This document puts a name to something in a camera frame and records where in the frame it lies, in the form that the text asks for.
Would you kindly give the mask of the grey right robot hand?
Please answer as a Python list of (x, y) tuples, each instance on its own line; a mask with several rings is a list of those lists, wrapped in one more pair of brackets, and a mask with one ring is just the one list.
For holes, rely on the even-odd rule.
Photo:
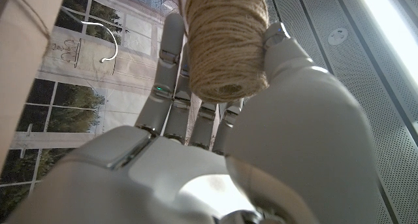
[(357, 100), (317, 67), (283, 24), (263, 37), (269, 87), (226, 113), (224, 154), (162, 128), (178, 74), (190, 75), (184, 23), (167, 16), (157, 77), (134, 126), (65, 156), (9, 223), (373, 223), (372, 135)]

